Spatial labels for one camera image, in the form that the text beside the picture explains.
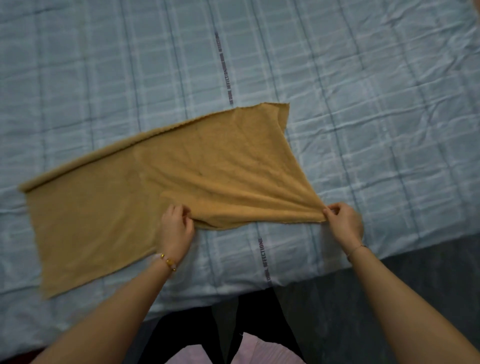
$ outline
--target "bed sheet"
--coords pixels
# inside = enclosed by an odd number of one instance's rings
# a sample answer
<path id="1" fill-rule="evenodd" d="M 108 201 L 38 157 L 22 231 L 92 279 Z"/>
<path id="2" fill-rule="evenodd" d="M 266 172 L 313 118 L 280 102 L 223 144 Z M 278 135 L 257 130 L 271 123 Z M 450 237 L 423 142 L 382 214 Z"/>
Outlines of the bed sheet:
<path id="1" fill-rule="evenodd" d="M 16 186 L 212 111 L 289 102 L 307 178 L 363 214 L 379 257 L 478 232 L 476 21 L 468 0 L 2 1 L 0 359 L 51 343 L 147 264 L 43 301 Z M 149 317 L 343 267 L 325 226 L 200 231 Z"/>

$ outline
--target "bracelet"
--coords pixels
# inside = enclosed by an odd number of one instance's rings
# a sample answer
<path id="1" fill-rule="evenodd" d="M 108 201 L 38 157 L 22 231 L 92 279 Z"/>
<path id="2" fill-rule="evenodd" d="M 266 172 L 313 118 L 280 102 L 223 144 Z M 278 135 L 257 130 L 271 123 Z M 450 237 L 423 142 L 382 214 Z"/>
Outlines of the bracelet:
<path id="1" fill-rule="evenodd" d="M 177 264 L 175 264 L 173 259 L 168 258 L 167 256 L 165 256 L 165 254 L 155 254 L 155 256 L 162 259 L 168 265 L 168 267 L 172 270 L 172 272 L 177 271 Z"/>
<path id="2" fill-rule="evenodd" d="M 360 249 L 361 247 L 364 247 L 364 248 L 367 248 L 367 249 L 368 249 L 368 247 L 365 246 L 365 245 L 363 245 L 363 244 L 361 244 L 361 245 L 357 246 L 356 248 L 354 248 L 350 253 L 347 254 L 347 260 L 348 260 L 349 262 L 351 262 L 351 261 L 350 261 L 350 256 L 351 256 L 357 249 Z"/>

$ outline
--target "gray floor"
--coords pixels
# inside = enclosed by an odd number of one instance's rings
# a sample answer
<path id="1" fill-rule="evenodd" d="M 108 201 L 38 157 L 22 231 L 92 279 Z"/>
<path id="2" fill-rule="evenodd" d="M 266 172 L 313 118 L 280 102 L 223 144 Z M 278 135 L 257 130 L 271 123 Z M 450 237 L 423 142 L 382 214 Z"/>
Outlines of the gray floor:
<path id="1" fill-rule="evenodd" d="M 384 263 L 480 349 L 480 235 Z M 395 363 L 351 269 L 276 288 L 307 363 Z M 226 354 L 237 302 L 214 306 Z M 125 363 L 136 363 L 156 321 L 144 324 Z"/>

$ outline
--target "towel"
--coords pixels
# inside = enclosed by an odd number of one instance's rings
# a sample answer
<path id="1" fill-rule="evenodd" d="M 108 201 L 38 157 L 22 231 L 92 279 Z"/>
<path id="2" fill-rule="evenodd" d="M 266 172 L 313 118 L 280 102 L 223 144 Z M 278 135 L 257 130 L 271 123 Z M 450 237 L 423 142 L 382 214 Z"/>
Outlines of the towel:
<path id="1" fill-rule="evenodd" d="M 156 252 L 170 203 L 195 226 L 322 222 L 324 204 L 284 137 L 288 104 L 235 108 L 121 140 L 19 186 L 45 297 Z"/>

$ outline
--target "person's left hand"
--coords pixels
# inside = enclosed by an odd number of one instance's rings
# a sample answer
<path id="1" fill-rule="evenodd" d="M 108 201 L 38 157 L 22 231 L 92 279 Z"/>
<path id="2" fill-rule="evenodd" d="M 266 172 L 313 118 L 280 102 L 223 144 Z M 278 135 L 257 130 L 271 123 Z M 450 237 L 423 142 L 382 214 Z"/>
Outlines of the person's left hand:
<path id="1" fill-rule="evenodd" d="M 183 260 L 195 235 L 190 209 L 171 204 L 162 216 L 159 226 L 158 253 L 165 254 L 177 265 Z"/>

